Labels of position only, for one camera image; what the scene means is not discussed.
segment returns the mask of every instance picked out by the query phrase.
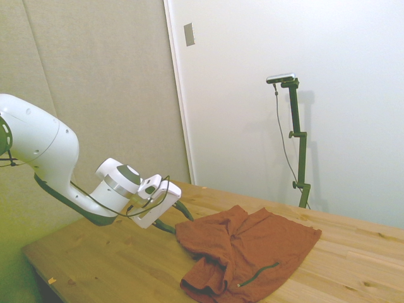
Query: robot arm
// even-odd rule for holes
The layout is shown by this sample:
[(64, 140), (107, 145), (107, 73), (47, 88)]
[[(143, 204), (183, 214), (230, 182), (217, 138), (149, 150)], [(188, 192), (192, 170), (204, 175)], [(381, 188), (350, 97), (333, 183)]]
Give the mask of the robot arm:
[(98, 187), (85, 193), (71, 182), (79, 155), (74, 131), (46, 111), (0, 94), (0, 155), (6, 152), (32, 167), (42, 189), (96, 225), (111, 224), (135, 196), (145, 204), (132, 210), (132, 219), (147, 228), (181, 197), (175, 184), (159, 175), (143, 180), (112, 158), (95, 173), (102, 180)]

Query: wire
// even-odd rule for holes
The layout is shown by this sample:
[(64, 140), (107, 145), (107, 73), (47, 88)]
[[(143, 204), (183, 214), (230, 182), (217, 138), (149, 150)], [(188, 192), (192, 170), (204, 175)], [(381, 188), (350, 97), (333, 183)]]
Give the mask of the wire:
[(82, 192), (83, 194), (85, 194), (86, 196), (89, 196), (91, 200), (93, 200), (94, 202), (96, 202), (96, 204), (100, 205), (101, 207), (105, 208), (106, 210), (109, 210), (109, 211), (111, 211), (112, 213), (115, 213), (116, 215), (119, 215), (119, 216), (122, 216), (122, 217), (131, 218), (131, 217), (138, 216), (138, 215), (140, 215), (140, 214), (142, 214), (142, 213), (145, 213), (145, 212), (147, 212), (147, 211), (150, 211), (150, 210), (152, 210), (154, 207), (157, 207), (157, 206), (159, 206), (160, 204), (162, 204), (162, 203), (164, 202), (165, 198), (167, 197), (167, 194), (168, 194), (168, 192), (169, 192), (169, 187), (170, 187), (170, 176), (169, 176), (169, 175), (168, 175), (167, 177), (165, 177), (164, 179), (162, 179), (162, 181), (166, 181), (166, 180), (168, 181), (168, 184), (167, 184), (167, 188), (166, 188), (166, 190), (165, 190), (163, 199), (162, 199), (160, 202), (158, 202), (156, 205), (153, 205), (152, 207), (148, 208), (147, 210), (142, 210), (142, 211), (139, 211), (138, 213), (134, 213), (134, 214), (132, 214), (132, 215), (128, 215), (128, 211), (126, 211), (126, 215), (124, 215), (123, 213), (119, 213), (118, 211), (111, 210), (109, 207), (106, 207), (105, 205), (103, 205), (102, 203), (98, 202), (96, 199), (94, 199), (93, 197), (91, 197), (91, 195), (89, 195), (88, 193), (86, 193), (86, 191), (84, 191), (82, 188), (80, 188), (80, 187), (77, 186), (75, 183), (73, 183), (73, 181), (70, 181), (70, 183), (71, 183), (76, 189), (78, 189), (79, 191), (81, 191), (81, 192)]
[(293, 168), (292, 168), (292, 166), (291, 166), (291, 164), (290, 164), (290, 162), (289, 162), (289, 158), (288, 158), (288, 155), (287, 155), (287, 152), (286, 152), (285, 139), (283, 138), (283, 131), (282, 131), (282, 127), (281, 127), (281, 125), (280, 125), (280, 119), (279, 119), (279, 101), (278, 101), (278, 95), (279, 95), (279, 93), (278, 93), (278, 90), (276, 89), (276, 83), (273, 83), (273, 88), (275, 89), (275, 97), (276, 97), (276, 118), (278, 119), (278, 125), (279, 125), (279, 130), (280, 130), (280, 137), (281, 137), (281, 139), (282, 139), (283, 153), (285, 154), (285, 158), (286, 158), (286, 161), (288, 162), (288, 166), (289, 166), (289, 168), (290, 168), (290, 171), (292, 172), (293, 177), (294, 177), (294, 179), (295, 179), (295, 182), (297, 183), (296, 174), (295, 174), (295, 172), (294, 172), (294, 170), (293, 170)]
[(10, 150), (8, 150), (7, 153), (8, 153), (8, 158), (0, 158), (0, 161), (10, 161), (10, 164), (2, 165), (2, 166), (0, 166), (0, 167), (7, 167), (7, 166), (12, 166), (12, 167), (14, 167), (14, 166), (20, 166), (20, 165), (25, 164), (25, 163), (22, 163), (22, 164), (17, 164), (17, 163), (15, 163), (14, 160), (18, 160), (18, 159), (13, 158), (13, 157), (11, 156)]

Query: table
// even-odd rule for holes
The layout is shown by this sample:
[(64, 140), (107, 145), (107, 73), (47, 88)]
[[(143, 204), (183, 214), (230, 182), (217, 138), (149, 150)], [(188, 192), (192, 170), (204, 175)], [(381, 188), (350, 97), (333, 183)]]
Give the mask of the table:
[[(260, 302), (404, 302), (404, 230), (175, 182), (194, 218), (262, 207), (323, 234), (298, 270)], [(174, 226), (185, 217), (171, 208)], [(78, 220), (23, 248), (63, 302), (195, 302), (180, 288), (195, 260), (175, 236), (127, 218), (97, 227)]]

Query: wood grain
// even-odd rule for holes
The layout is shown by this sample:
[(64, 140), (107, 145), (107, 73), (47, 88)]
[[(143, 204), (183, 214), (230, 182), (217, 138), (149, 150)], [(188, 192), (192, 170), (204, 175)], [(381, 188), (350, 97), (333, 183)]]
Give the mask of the wood grain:
[[(261, 302), (404, 302), (404, 230), (181, 182), (181, 201), (194, 218), (240, 205), (262, 207), (321, 229), (314, 249), (292, 277)], [(174, 208), (161, 219), (185, 217)], [(23, 248), (64, 302), (194, 302), (179, 282), (195, 263), (175, 237), (127, 218), (96, 227), (79, 220)]]

